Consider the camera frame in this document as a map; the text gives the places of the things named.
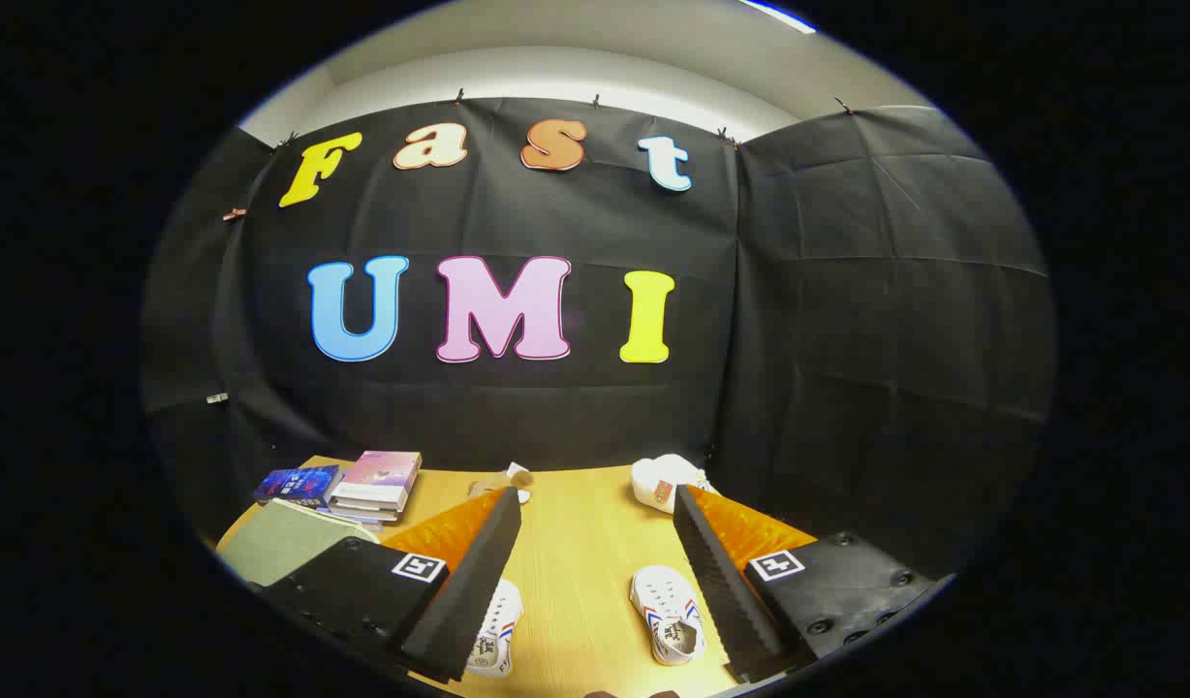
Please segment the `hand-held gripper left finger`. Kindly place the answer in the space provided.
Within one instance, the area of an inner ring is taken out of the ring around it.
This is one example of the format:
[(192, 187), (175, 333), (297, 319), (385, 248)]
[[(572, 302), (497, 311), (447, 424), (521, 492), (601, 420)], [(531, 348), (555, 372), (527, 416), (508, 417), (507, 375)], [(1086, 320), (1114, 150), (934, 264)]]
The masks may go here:
[(374, 667), (458, 681), (520, 523), (516, 488), (497, 488), (388, 543), (344, 536), (264, 597)]

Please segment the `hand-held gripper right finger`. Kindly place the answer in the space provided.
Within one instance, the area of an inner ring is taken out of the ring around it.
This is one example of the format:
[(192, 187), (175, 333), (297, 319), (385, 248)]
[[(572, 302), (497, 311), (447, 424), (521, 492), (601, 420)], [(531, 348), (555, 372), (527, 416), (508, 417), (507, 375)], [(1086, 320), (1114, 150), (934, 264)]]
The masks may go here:
[(737, 683), (812, 679), (954, 581), (859, 533), (812, 536), (702, 488), (675, 488), (672, 521)]

